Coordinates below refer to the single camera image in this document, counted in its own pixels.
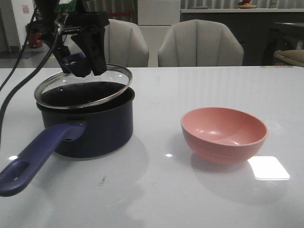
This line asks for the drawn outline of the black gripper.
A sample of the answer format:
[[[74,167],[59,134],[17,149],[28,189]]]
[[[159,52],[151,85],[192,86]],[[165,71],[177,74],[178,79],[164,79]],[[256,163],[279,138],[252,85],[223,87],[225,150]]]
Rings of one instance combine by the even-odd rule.
[[[85,0],[36,0],[39,19],[32,19],[26,25],[28,33],[41,33],[40,40],[50,49],[55,44],[52,54],[64,73],[70,73],[65,66],[65,57],[70,55],[68,46],[64,45],[62,35],[55,41],[55,33],[64,29],[81,32],[71,37],[82,50],[86,62],[95,76],[107,70],[104,53],[105,26],[109,25],[106,12],[89,11]]]

